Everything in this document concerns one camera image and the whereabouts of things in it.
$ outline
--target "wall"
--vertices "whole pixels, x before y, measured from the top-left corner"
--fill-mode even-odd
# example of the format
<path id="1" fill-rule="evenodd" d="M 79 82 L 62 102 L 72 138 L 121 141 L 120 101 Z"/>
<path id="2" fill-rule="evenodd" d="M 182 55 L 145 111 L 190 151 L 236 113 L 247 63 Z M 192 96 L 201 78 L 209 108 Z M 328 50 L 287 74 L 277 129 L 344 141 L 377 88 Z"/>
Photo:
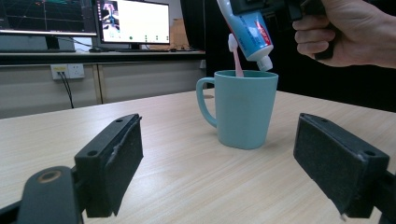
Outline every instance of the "wall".
<path id="1" fill-rule="evenodd" d="M 69 79 L 75 108 L 194 91 L 205 77 L 201 60 L 84 64 Z M 0 119 L 71 109 L 66 88 L 49 65 L 0 66 Z"/>

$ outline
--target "desk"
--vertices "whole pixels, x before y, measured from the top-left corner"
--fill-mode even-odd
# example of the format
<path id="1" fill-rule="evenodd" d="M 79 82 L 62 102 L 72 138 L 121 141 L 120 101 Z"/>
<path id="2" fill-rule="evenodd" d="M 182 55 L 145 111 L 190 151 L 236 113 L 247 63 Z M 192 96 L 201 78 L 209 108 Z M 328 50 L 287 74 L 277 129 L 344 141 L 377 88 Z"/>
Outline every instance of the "desk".
<path id="1" fill-rule="evenodd" d="M 205 94 L 213 95 L 213 90 Z M 214 99 L 206 99 L 214 111 Z M 279 91 L 266 144 L 221 145 L 194 91 L 47 114 L 0 119 L 0 206 L 21 198 L 24 182 L 74 156 L 112 120 L 142 116 L 144 158 L 117 217 L 86 223 L 344 223 L 292 156 L 299 114 L 329 119 L 391 156 L 396 114 Z M 347 223 L 377 223 L 347 218 Z"/>
<path id="2" fill-rule="evenodd" d="M 142 61 L 203 60 L 204 51 L 101 52 L 101 53 L 0 53 L 0 65 L 52 63 L 128 63 Z"/>

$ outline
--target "computer monitor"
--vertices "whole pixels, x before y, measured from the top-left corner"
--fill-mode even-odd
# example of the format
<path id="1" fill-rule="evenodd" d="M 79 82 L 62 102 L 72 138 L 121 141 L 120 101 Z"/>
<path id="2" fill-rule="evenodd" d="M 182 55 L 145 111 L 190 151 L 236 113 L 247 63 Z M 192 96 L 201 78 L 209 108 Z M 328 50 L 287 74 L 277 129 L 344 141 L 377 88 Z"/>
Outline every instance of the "computer monitor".
<path id="1" fill-rule="evenodd" d="M 0 0 L 0 35 L 96 36 L 92 0 Z"/>
<path id="2" fill-rule="evenodd" d="M 169 45 L 169 5 L 146 1 L 96 0 L 103 44 Z"/>

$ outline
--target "toothbrush head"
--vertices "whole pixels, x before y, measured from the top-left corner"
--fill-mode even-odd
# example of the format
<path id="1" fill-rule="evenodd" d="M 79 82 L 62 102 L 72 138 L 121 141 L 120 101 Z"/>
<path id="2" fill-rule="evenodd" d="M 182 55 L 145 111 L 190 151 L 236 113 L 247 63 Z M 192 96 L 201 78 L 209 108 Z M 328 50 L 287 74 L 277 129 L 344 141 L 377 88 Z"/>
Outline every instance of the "toothbrush head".
<path id="1" fill-rule="evenodd" d="M 233 34 L 228 35 L 228 49 L 230 52 L 238 49 L 238 42 L 236 42 L 235 36 L 233 36 Z"/>

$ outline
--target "electrical outlet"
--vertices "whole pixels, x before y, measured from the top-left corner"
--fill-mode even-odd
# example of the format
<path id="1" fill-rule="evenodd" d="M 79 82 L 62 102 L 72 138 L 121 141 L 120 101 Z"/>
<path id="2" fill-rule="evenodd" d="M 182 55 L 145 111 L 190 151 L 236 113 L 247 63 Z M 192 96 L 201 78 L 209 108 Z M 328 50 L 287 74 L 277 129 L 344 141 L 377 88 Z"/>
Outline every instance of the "electrical outlet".
<path id="1" fill-rule="evenodd" d="M 67 65 L 70 78 L 83 78 L 84 65 L 82 63 L 70 63 Z"/>
<path id="2" fill-rule="evenodd" d="M 50 71 L 52 73 L 52 78 L 55 79 L 62 79 L 61 73 L 63 73 L 66 78 L 70 78 L 69 70 L 66 63 L 59 63 L 59 64 L 52 64 L 50 66 Z"/>

